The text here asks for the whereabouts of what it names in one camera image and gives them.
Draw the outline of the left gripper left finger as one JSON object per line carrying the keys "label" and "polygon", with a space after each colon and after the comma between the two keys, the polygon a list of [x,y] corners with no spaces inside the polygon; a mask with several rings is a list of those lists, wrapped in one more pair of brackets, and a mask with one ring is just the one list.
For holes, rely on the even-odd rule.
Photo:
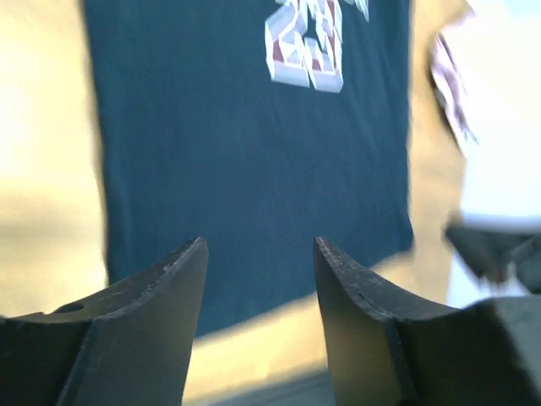
{"label": "left gripper left finger", "polygon": [[50,314],[2,318],[2,404],[179,405],[208,256],[192,239]]}

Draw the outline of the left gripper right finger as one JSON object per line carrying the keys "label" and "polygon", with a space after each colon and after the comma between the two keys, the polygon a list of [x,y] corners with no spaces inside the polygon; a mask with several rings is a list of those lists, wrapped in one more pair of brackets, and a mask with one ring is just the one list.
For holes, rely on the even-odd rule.
{"label": "left gripper right finger", "polygon": [[540,299],[456,309],[314,241],[328,368],[339,405],[537,405]]}

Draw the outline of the navy basketball tank top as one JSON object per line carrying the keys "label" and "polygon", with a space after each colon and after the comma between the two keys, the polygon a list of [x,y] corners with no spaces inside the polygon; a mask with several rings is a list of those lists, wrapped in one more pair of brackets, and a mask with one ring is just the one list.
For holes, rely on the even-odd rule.
{"label": "navy basketball tank top", "polygon": [[85,1],[111,283],[206,239],[197,333],[411,249],[407,1]]}

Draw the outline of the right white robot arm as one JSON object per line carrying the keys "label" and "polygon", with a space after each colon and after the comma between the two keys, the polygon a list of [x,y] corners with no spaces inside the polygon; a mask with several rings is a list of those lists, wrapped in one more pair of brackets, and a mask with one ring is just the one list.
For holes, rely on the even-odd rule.
{"label": "right white robot arm", "polygon": [[540,290],[540,4],[471,1],[430,51],[434,93],[466,159],[446,302]]}

